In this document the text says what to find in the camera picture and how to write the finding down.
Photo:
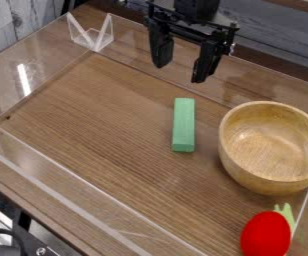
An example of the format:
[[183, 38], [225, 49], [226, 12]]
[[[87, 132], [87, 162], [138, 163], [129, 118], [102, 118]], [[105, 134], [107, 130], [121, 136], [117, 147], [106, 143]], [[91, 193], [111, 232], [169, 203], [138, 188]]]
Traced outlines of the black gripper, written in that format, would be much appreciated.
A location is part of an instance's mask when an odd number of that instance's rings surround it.
[[198, 41], [199, 56], [191, 75], [191, 82], [202, 83], [214, 74], [222, 55], [233, 53], [238, 23], [218, 10], [221, 0], [146, 0], [146, 3], [149, 17], [158, 20], [149, 19], [147, 25], [151, 60], [157, 68], [173, 59], [174, 40], [169, 26], [187, 30], [195, 40], [206, 37]]

